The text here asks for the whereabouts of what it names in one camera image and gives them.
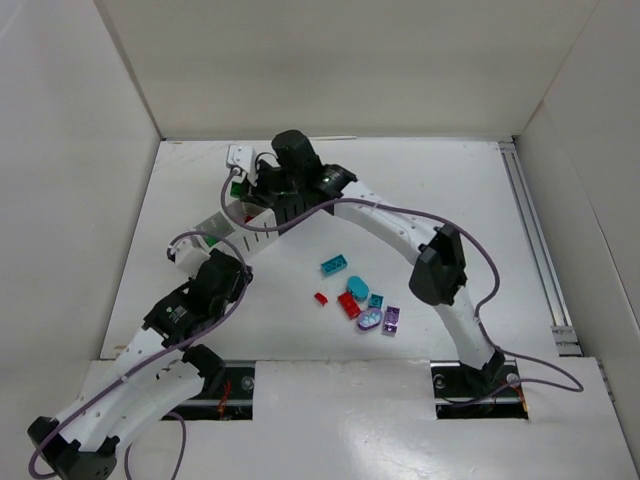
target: purple lego brick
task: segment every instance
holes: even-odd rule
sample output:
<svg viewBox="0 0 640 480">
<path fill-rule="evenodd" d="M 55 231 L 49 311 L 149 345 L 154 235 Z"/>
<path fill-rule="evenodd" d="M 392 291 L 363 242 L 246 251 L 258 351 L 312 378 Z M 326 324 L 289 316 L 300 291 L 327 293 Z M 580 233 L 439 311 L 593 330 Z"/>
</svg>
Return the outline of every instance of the purple lego brick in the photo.
<svg viewBox="0 0 640 480">
<path fill-rule="evenodd" d="M 382 322 L 382 310 L 369 308 L 358 315 L 358 328 L 364 332 L 376 328 Z"/>
<path fill-rule="evenodd" d="M 384 323 L 382 324 L 382 333 L 395 335 L 398 331 L 398 320 L 400 318 L 400 309 L 397 307 L 387 307 L 384 314 Z"/>
</svg>

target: white wall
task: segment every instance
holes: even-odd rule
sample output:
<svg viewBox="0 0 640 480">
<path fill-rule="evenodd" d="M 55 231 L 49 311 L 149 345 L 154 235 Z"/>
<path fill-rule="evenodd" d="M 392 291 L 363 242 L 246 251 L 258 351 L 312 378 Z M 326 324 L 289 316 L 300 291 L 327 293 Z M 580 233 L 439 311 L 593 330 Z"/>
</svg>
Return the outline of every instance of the white wall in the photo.
<svg viewBox="0 0 640 480">
<path fill-rule="evenodd" d="M 578 336 L 640 465 L 640 3 L 601 0 L 518 141 Z"/>
<path fill-rule="evenodd" d="M 0 3 L 3 369 L 96 357 L 158 144 L 91 0 Z"/>
<path fill-rule="evenodd" d="M 597 0 L 99 0 L 163 135 L 520 133 Z"/>
</svg>

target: screw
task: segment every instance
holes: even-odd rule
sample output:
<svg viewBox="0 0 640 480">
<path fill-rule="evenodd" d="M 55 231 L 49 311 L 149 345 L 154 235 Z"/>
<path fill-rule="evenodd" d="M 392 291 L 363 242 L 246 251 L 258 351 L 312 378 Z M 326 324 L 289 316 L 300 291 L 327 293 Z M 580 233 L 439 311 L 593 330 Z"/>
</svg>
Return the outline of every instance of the screw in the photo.
<svg viewBox="0 0 640 480">
<path fill-rule="evenodd" d="M 519 387 L 520 386 L 520 377 L 518 376 L 517 373 L 509 373 L 507 374 L 507 383 L 510 383 L 513 387 Z"/>
<path fill-rule="evenodd" d="M 446 387 L 447 384 L 444 382 L 444 375 L 434 375 L 433 385 L 436 387 L 436 390 L 442 390 L 444 387 Z"/>
<path fill-rule="evenodd" d="M 242 377 L 242 380 L 240 380 L 240 386 L 243 390 L 253 390 L 253 384 L 253 377 L 250 377 L 248 375 L 246 377 Z"/>
</svg>

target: white connector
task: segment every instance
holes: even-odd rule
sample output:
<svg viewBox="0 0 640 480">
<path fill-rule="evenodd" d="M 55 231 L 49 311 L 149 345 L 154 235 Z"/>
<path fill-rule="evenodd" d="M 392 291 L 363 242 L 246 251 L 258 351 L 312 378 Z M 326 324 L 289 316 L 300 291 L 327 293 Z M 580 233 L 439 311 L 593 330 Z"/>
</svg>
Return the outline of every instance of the white connector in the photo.
<svg viewBox="0 0 640 480">
<path fill-rule="evenodd" d="M 231 145 L 227 152 L 227 168 L 239 168 L 247 175 L 251 185 L 256 184 L 256 151 L 253 147 Z"/>
<path fill-rule="evenodd" d="M 209 259 L 207 252 L 187 238 L 180 240 L 174 249 L 176 267 L 191 278 L 195 278 L 200 266 Z"/>
</svg>

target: white bracket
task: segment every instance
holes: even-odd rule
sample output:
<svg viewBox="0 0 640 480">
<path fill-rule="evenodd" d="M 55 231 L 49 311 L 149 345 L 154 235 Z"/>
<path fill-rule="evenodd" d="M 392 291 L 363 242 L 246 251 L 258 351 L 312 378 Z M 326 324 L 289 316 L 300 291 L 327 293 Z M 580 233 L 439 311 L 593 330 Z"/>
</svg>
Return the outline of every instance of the white bracket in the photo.
<svg viewBox="0 0 640 480">
<path fill-rule="evenodd" d="M 231 145 L 227 152 L 227 168 L 239 168 L 247 175 L 251 185 L 256 184 L 256 151 L 253 147 Z"/>
<path fill-rule="evenodd" d="M 109 437 L 117 436 L 116 457 L 151 425 L 176 405 L 195 397 L 202 391 L 204 379 L 198 369 L 189 363 L 178 361 L 158 380 L 150 383 L 115 423 Z"/>
<path fill-rule="evenodd" d="M 271 209 L 263 209 L 256 205 L 235 200 L 228 205 L 229 212 L 234 218 L 244 219 L 253 217 L 247 225 L 262 228 L 273 228 L 277 225 L 276 215 Z M 245 260 L 248 260 L 259 251 L 276 241 L 278 232 L 258 233 L 250 232 L 243 228 L 234 228 L 234 225 L 221 212 L 217 212 L 192 230 L 204 231 L 217 238 L 224 238 L 235 245 Z M 198 274 L 200 266 L 209 258 L 211 250 L 218 249 L 227 255 L 235 256 L 235 253 L 224 243 L 219 242 L 213 247 L 206 244 L 204 239 L 197 236 L 192 239 L 185 238 L 175 246 L 175 265 L 178 270 L 186 273 L 191 278 Z"/>
</svg>

